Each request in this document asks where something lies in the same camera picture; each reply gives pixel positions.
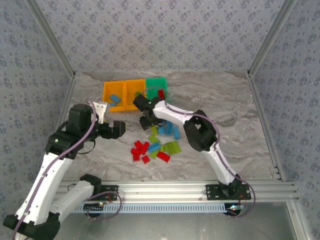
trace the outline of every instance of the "green lego brick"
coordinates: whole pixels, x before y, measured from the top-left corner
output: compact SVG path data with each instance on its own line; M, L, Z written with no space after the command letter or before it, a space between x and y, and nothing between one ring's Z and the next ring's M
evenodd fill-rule
M181 148L177 141L168 142L166 146L169 155L178 154L181 152Z
M157 154L158 154L159 152L160 152L160 150L156 150L156 151L154 151L154 152L150 153L150 154L149 154L150 158L152 158L152 159L156 159Z
M161 145L160 150L161 150L161 152L168 152L168 146L167 145Z
M150 142L152 142L153 144L160 143L160 140L155 135L151 135L148 138L149 138Z
M157 126L152 126L151 127L151 132L152 132L152 135L158 135L159 132L158 132Z

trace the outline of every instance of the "patterned wallpaper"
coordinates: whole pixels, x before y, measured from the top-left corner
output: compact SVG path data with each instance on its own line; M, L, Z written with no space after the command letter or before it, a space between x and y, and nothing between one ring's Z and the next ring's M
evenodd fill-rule
M320 239L320 2L298 0L254 77L288 181Z
M248 69L283 0L37 0L75 71Z
M0 239L27 196L69 80L23 0L0 4Z

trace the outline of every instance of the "marble-patterned floor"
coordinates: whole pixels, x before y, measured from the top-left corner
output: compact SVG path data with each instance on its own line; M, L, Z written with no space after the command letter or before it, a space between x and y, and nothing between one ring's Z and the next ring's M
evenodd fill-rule
M220 147L233 169L243 179L273 179L275 169L258 117L257 109L245 75L210 71L132 71L118 73L77 73L69 108L86 99L102 100L104 81L166 77L170 103L179 108L198 109L213 119L221 132ZM139 124L142 114L137 111L109 112L105 121L127 123L126 133L116 140L99 138L95 149L78 155L64 175L75 180L85 173L103 180L216 180L211 165L189 146L181 130L182 152L173 155L169 163L156 158L144 164L133 162L130 153L134 142L147 141L151 135ZM160 136L162 143L173 137ZM92 143L86 143L83 151Z

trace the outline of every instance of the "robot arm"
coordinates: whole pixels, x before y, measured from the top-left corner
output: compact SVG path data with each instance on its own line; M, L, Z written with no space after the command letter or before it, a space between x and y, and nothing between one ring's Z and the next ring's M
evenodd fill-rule
M186 111L168 103L166 104L164 100L158 97L148 100L142 94L134 99L133 104L143 112L143 116L139 121L144 130L162 123L164 120L168 120L183 128L191 147L198 152L202 152L213 167L223 193L227 197L238 194L242 183L233 176L236 175L238 177L228 164L219 144L215 144L217 133L214 126L206 119L191 115L206 116L202 110L198 110L197 112Z
M108 123L104 123L103 117L107 110L106 104L95 102L93 104L96 108L96 116L92 115L92 107L85 104L76 104L69 111L68 121L64 122L49 137L40 171L27 198L16 214L5 217L4 226L14 230L17 224L20 224L18 233L24 236L34 240L53 240L66 217L84 200L101 192L101 179L86 174L80 178L80 181L71 191L56 202L53 202L65 172L76 158L78 151L84 147L85 142L93 142L100 136L104 139L117 139L126 131L124 122L114 121L113 127L110 127ZM95 123L88 137L74 150L66 154L64 158L55 162L61 153L75 145L85 135L92 121L95 121ZM44 176L44 171L48 166L51 167ZM26 213L29 203L31 205L28 213Z

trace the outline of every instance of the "orange bin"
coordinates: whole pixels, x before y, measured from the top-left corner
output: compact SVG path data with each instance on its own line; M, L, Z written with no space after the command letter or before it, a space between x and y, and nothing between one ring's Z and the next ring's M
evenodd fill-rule
M146 90L145 79L133 79L123 81L105 81L103 86L103 97L102 101L112 103L110 96L116 95L121 99L116 106L110 107L110 112L123 112L136 110L137 108L133 104L136 92L143 92Z

